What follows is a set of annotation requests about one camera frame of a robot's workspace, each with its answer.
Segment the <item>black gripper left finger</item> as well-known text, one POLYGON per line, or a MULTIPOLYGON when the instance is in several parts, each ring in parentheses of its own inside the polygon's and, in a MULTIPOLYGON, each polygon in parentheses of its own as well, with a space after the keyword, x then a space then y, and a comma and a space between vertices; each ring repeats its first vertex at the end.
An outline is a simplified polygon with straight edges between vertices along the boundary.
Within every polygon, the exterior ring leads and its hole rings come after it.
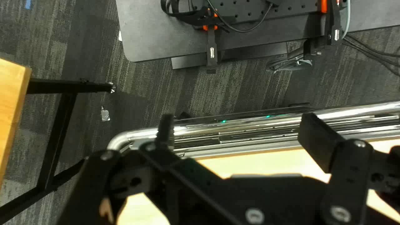
POLYGON ((116 225, 135 194, 146 195, 171 225, 232 225, 232 212, 217 196, 217 176, 176 156, 172 146, 174 117, 165 114, 156 137, 139 149, 90 155, 57 225, 116 225))

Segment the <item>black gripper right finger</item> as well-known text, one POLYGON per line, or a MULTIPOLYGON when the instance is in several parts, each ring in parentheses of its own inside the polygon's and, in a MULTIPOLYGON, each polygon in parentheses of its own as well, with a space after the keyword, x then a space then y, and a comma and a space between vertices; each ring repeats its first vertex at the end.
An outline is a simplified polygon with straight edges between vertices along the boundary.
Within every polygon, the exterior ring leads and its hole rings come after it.
POLYGON ((367 209, 367 192, 400 212, 400 147, 380 152, 361 139, 345 139, 315 114, 301 116, 297 141, 331 175, 320 201, 325 225, 366 225, 382 214, 367 209))

